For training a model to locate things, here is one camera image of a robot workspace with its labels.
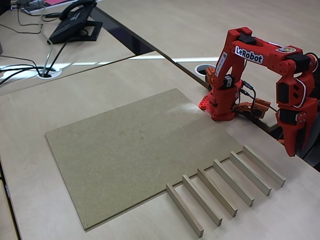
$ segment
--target table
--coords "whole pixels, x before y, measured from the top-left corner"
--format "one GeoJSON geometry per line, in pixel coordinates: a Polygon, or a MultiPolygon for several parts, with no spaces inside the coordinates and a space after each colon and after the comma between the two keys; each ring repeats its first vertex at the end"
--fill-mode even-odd
{"type": "Polygon", "coordinates": [[[0,239],[17,240],[3,182],[0,180],[0,239]]]}
{"type": "MultiPolygon", "coordinates": [[[[170,58],[219,57],[228,30],[239,27],[265,41],[320,54],[316,0],[104,0],[99,8],[170,58]]],[[[180,64],[193,73],[198,63],[180,64]]],[[[279,75],[252,63],[243,79],[258,98],[277,106],[279,75]]],[[[274,113],[262,121],[273,127],[274,113]]]]}
{"type": "MultiPolygon", "coordinates": [[[[45,10],[45,13],[60,13],[67,7],[67,4],[51,7],[45,10]]],[[[42,11],[34,12],[34,15],[41,14],[42,11]]],[[[19,12],[20,22],[22,24],[39,23],[40,16],[29,16],[23,12],[19,12]]],[[[43,22],[43,33],[49,37],[59,24],[59,20],[52,22],[43,22]]],[[[20,26],[18,24],[17,10],[7,11],[0,16],[0,23],[11,27],[17,31],[37,32],[39,26],[20,26]]],[[[0,41],[3,48],[3,55],[32,59],[37,65],[43,66],[47,54],[50,51],[50,45],[41,34],[18,34],[7,28],[0,26],[0,41]]],[[[52,55],[48,62],[48,67],[57,55],[62,44],[55,44],[52,55]]],[[[134,56],[121,42],[114,38],[103,28],[100,31],[96,42],[70,42],[67,44],[61,55],[57,59],[54,67],[62,69],[61,75],[53,80],[69,76],[75,73],[101,67],[103,65],[126,59],[134,56]]],[[[30,62],[20,61],[0,57],[0,66],[8,66],[12,64],[30,64],[30,62]]],[[[14,78],[14,82],[4,85],[0,88],[0,95],[11,93],[20,89],[28,88],[38,84],[46,83],[52,79],[39,79],[36,72],[28,72],[29,74],[19,74],[14,78]]]]}
{"type": "MultiPolygon", "coordinates": [[[[194,103],[207,91],[166,59],[128,59],[0,96],[1,163],[23,240],[196,239],[168,194],[85,232],[45,137],[47,131],[172,88],[194,103]]],[[[224,214],[220,227],[178,186],[204,228],[203,239],[318,239],[320,174],[299,157],[288,157],[280,143],[245,119],[219,124],[287,182],[269,197],[249,185],[253,207],[233,196],[238,214],[233,219],[224,214]]],[[[192,181],[201,187],[197,178],[192,181]]]]}

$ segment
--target black cable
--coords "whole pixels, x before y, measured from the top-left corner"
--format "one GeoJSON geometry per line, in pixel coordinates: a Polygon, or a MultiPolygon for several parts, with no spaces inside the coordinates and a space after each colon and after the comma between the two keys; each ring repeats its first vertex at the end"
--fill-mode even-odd
{"type": "Polygon", "coordinates": [[[23,70],[23,69],[35,69],[35,67],[31,65],[31,68],[30,67],[9,68],[9,69],[5,69],[5,70],[0,70],[0,73],[10,72],[10,71],[19,71],[19,70],[23,70]]]}
{"type": "Polygon", "coordinates": [[[52,69],[52,67],[54,66],[55,62],[57,61],[59,55],[61,54],[62,50],[65,48],[65,46],[71,42],[71,41],[74,41],[74,40],[80,40],[82,38],[85,38],[89,33],[87,30],[83,29],[83,31],[85,31],[85,35],[82,35],[82,36],[79,36],[79,37],[72,37],[72,38],[69,38],[67,41],[65,41],[65,43],[62,45],[62,47],[60,48],[59,52],[56,54],[53,62],[51,63],[50,67],[48,68],[48,70],[46,71],[45,75],[48,75],[48,73],[50,72],[50,70],[52,69]]]}
{"type": "Polygon", "coordinates": [[[44,17],[45,17],[45,16],[42,16],[42,17],[41,17],[41,20],[42,20],[43,22],[46,22],[46,23],[50,23],[50,22],[53,22],[53,21],[56,21],[56,20],[59,19],[59,18],[57,17],[57,18],[51,19],[51,20],[44,20],[44,17]]]}
{"type": "Polygon", "coordinates": [[[251,104],[251,114],[253,114],[253,112],[254,112],[254,105],[255,105],[255,101],[256,101],[256,97],[257,97],[256,90],[252,89],[252,91],[253,91],[253,99],[252,99],[252,104],[251,104]]]}
{"type": "Polygon", "coordinates": [[[278,141],[283,135],[284,135],[284,132],[282,132],[276,140],[278,141]]]}
{"type": "Polygon", "coordinates": [[[269,108],[271,108],[273,111],[275,111],[276,113],[278,112],[273,106],[269,106],[269,108]]]}
{"type": "Polygon", "coordinates": [[[0,68],[0,72],[6,72],[7,69],[6,68],[9,68],[9,67],[16,67],[16,66],[28,66],[28,67],[34,67],[33,65],[31,64],[13,64],[13,65],[8,65],[8,66],[4,66],[2,68],[0,68]]]}
{"type": "Polygon", "coordinates": [[[13,76],[15,76],[15,75],[17,75],[17,74],[20,74],[20,73],[22,73],[22,72],[31,70],[31,69],[35,69],[35,67],[34,67],[34,68],[30,68],[30,67],[29,67],[29,68],[25,68],[25,69],[23,69],[23,70],[20,70],[20,71],[17,71],[17,72],[15,72],[15,73],[11,74],[10,76],[6,77],[4,80],[2,80],[2,81],[0,82],[0,86],[1,86],[2,84],[4,84],[6,81],[8,81],[10,78],[12,78],[13,76]]]}
{"type": "MultiPolygon", "coordinates": [[[[248,96],[249,98],[251,98],[252,100],[254,99],[253,96],[250,95],[250,93],[248,93],[246,90],[241,89],[241,93],[243,93],[244,95],[248,96]]],[[[272,109],[273,111],[275,111],[276,113],[278,112],[273,106],[269,106],[270,109],[272,109]]]]}
{"type": "Polygon", "coordinates": [[[40,75],[40,71],[39,71],[39,67],[37,66],[37,64],[31,60],[31,59],[27,59],[27,58],[22,58],[22,57],[16,57],[16,56],[5,56],[5,55],[0,55],[0,58],[8,58],[8,59],[18,59],[18,60],[23,60],[23,61],[28,61],[28,62],[32,62],[34,64],[34,67],[36,69],[36,71],[38,72],[38,74],[40,75]]]}

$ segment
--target telephone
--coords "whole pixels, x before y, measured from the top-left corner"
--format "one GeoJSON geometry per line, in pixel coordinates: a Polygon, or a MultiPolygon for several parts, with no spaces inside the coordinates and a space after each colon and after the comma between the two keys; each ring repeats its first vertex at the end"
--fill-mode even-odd
{"type": "Polygon", "coordinates": [[[66,41],[96,41],[102,27],[102,22],[88,21],[88,17],[96,5],[96,0],[78,0],[69,5],[60,14],[59,19],[61,22],[49,37],[49,40],[53,44],[65,43],[66,41]],[[92,34],[90,36],[81,35],[81,30],[88,26],[94,27],[92,34]]]}

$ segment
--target wooden stick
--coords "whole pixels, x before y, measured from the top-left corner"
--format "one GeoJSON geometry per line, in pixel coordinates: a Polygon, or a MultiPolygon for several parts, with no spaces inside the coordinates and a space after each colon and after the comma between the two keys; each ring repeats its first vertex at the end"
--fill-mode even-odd
{"type": "Polygon", "coordinates": [[[217,173],[230,185],[230,187],[242,198],[242,200],[251,207],[254,203],[254,197],[238,183],[230,174],[225,170],[222,164],[215,159],[213,161],[213,168],[217,171],[217,173]]]}
{"type": "Polygon", "coordinates": [[[286,178],[277,173],[272,167],[266,163],[266,161],[256,154],[250,147],[243,146],[243,154],[250,159],[255,165],[257,165],[265,174],[270,176],[280,188],[285,184],[286,178]]]}
{"type": "Polygon", "coordinates": [[[209,177],[204,170],[198,169],[197,176],[207,186],[210,192],[222,204],[222,206],[231,214],[232,217],[236,216],[238,209],[227,198],[227,196],[218,188],[214,180],[209,177]]]}
{"type": "Polygon", "coordinates": [[[248,179],[250,179],[254,185],[256,185],[261,192],[268,196],[271,192],[271,187],[264,183],[261,177],[248,165],[246,164],[234,151],[230,152],[229,159],[237,166],[238,169],[243,172],[248,179]]]}
{"type": "Polygon", "coordinates": [[[190,226],[195,231],[196,235],[201,238],[204,234],[204,229],[198,222],[198,220],[195,218],[195,216],[192,214],[190,209],[187,207],[185,202],[182,200],[182,198],[179,196],[179,194],[176,192],[176,190],[170,186],[166,185],[166,191],[169,194],[172,201],[174,201],[175,205],[179,208],[180,212],[183,214],[185,219],[188,221],[190,226]]]}
{"type": "Polygon", "coordinates": [[[210,206],[208,200],[203,196],[200,190],[191,182],[187,175],[182,176],[182,182],[192,196],[197,200],[209,217],[214,221],[217,226],[221,225],[222,217],[220,217],[210,206]]]}

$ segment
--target lerobot label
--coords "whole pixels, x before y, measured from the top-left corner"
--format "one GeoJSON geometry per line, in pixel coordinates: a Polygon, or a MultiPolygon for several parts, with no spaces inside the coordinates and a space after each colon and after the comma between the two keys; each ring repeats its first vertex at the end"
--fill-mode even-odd
{"type": "Polygon", "coordinates": [[[241,49],[239,46],[235,46],[235,54],[257,64],[262,64],[264,61],[264,56],[255,54],[253,51],[241,49]]]}

